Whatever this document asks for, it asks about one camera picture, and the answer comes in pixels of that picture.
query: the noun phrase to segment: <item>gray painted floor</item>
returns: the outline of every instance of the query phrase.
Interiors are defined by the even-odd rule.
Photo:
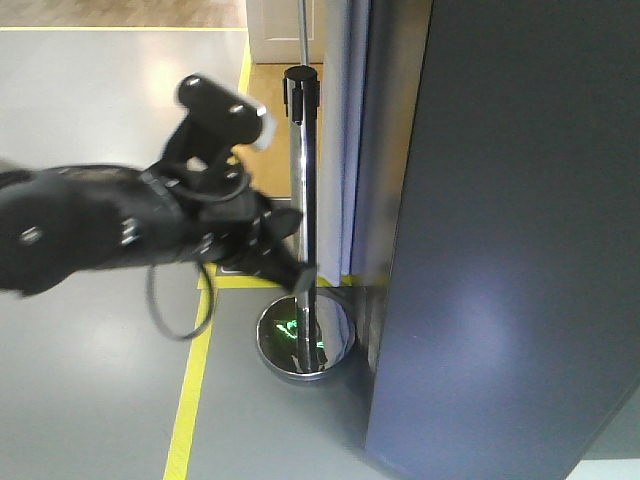
[[[400,478],[364,457],[365,360],[328,378],[291,383],[262,362],[256,322],[277,289],[221,290],[189,478]]]
[[[245,40],[0,31],[0,158],[145,167],[184,115],[178,82],[199,71],[237,85]],[[144,273],[79,273],[26,300],[0,294],[0,478],[162,478],[189,345],[153,327]],[[157,273],[161,310],[188,331],[195,270]]]

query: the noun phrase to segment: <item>yellow tape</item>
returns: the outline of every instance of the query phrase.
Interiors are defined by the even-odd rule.
[[[6,32],[246,32],[246,28],[214,27],[0,27]]]
[[[248,79],[251,73],[250,70],[251,57],[249,56],[249,40],[247,39],[238,86],[238,89],[242,93],[246,93],[247,91]],[[208,265],[207,268],[209,272],[215,272],[215,265]],[[198,287],[202,290],[200,292],[200,304],[198,306],[197,322],[199,323],[206,313],[209,299],[207,298],[206,289],[203,289],[202,280],[198,282]],[[207,329],[204,334],[191,342],[187,369],[182,383],[180,403],[178,404],[178,412],[171,436],[171,444],[169,446],[163,480],[187,479],[191,447],[193,445],[193,434],[198,417],[202,381],[207,366],[207,354],[209,353],[212,328]]]

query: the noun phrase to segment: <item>round metal base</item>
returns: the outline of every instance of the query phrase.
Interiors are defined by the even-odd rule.
[[[282,297],[262,313],[257,328],[258,350],[276,373],[292,380],[317,380],[349,353],[355,342],[355,327],[342,306],[318,295],[316,316],[318,367],[305,373],[299,362],[295,297]]]

